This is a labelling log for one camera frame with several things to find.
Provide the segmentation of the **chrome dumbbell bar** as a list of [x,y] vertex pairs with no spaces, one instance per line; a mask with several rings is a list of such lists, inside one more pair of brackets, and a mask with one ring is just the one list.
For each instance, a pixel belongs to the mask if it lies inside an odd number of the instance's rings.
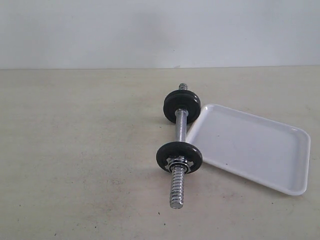
[[189,112],[185,106],[168,107],[170,110],[170,120],[175,119],[175,152],[174,156],[169,160],[169,169],[172,173],[171,190],[170,190],[170,207],[173,209],[181,209],[184,205],[184,182],[185,174],[189,170],[188,161],[185,156],[185,141],[187,135],[187,123]]

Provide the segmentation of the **chrome spin-lock collar nut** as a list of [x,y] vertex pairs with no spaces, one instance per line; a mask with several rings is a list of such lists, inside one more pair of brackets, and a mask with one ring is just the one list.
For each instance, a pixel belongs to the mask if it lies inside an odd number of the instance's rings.
[[174,167],[181,167],[185,174],[191,172],[192,167],[195,165],[193,161],[187,160],[184,156],[169,157],[165,165],[165,169],[172,172]]

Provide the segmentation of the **black weight plate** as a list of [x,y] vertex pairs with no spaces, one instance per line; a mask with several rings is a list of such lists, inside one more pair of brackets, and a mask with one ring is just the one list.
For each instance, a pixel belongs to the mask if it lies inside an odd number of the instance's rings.
[[171,98],[172,96],[177,97],[177,96],[184,96],[184,97],[190,97],[192,99],[194,99],[195,101],[200,101],[200,98],[198,97],[197,94],[195,94],[193,91],[190,90],[186,90],[186,89],[177,89],[174,90],[172,92],[170,92],[166,97],[165,97],[165,101],[169,98]]
[[161,146],[156,153],[156,161],[160,168],[166,172],[169,172],[165,169],[167,159],[170,157],[175,158],[179,156],[183,156],[188,161],[192,161],[194,163],[190,173],[198,170],[203,163],[203,156],[200,150],[194,145],[182,141],[172,141]]
[[172,96],[164,101],[163,113],[170,122],[177,122],[179,112],[185,112],[186,124],[191,124],[200,115],[201,101],[182,95]]

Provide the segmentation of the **white plastic tray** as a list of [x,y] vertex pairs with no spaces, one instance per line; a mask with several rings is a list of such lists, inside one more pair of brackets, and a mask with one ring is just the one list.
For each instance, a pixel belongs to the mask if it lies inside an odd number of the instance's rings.
[[206,104],[186,141],[211,166],[289,196],[307,190],[311,138],[303,129]]

